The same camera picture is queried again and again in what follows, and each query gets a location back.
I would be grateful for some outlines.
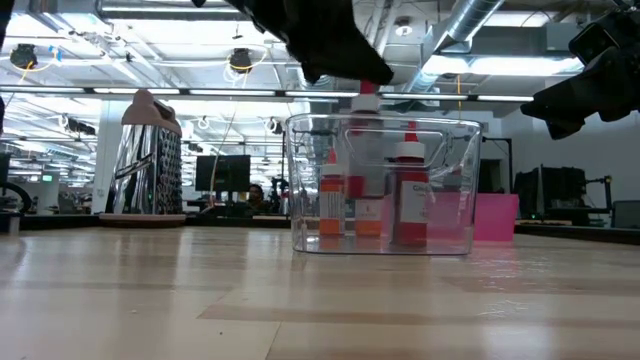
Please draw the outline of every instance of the computer monitor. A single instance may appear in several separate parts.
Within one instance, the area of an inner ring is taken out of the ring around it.
[[[196,191],[211,190],[211,175],[215,156],[198,156],[196,161]],[[251,186],[251,156],[220,156],[213,191],[246,192]]]

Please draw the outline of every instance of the orange bottle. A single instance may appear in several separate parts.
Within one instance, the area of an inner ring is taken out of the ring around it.
[[[344,176],[336,160],[336,152],[332,148],[328,162],[321,170],[320,235],[344,235]]]

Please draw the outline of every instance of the person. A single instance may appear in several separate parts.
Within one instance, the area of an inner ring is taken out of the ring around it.
[[[249,186],[249,200],[247,203],[254,212],[268,212],[269,210],[269,204],[264,201],[262,186],[258,184]]]

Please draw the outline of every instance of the white wall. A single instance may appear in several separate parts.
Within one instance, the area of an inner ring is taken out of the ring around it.
[[[640,116],[633,113],[613,123],[595,115],[574,134],[551,140],[546,124],[516,111],[503,120],[506,137],[513,139],[514,170],[531,171],[540,164],[549,167],[576,167],[587,179],[613,177],[613,201],[640,200]],[[591,184],[587,194],[596,206],[605,206],[604,185]]]
[[[483,136],[487,138],[503,138],[504,131],[502,128],[502,119],[495,118],[492,111],[451,111],[446,115],[442,113],[409,113],[410,115],[435,117],[445,119],[462,119],[470,121],[478,121],[485,124]],[[509,191],[509,146],[504,141],[487,141],[481,144],[480,158],[484,160],[500,160],[500,172],[502,186]]]

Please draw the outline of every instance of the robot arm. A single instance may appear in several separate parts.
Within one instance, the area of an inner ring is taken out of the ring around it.
[[[569,43],[585,66],[583,72],[540,91],[520,108],[544,120],[554,140],[580,131],[585,118],[595,113],[611,122],[640,109],[640,0],[633,7],[614,2],[615,9]]]
[[[351,0],[225,0],[285,44],[311,83],[322,75],[386,85],[393,71],[353,19]],[[192,0],[197,7],[206,0]]]

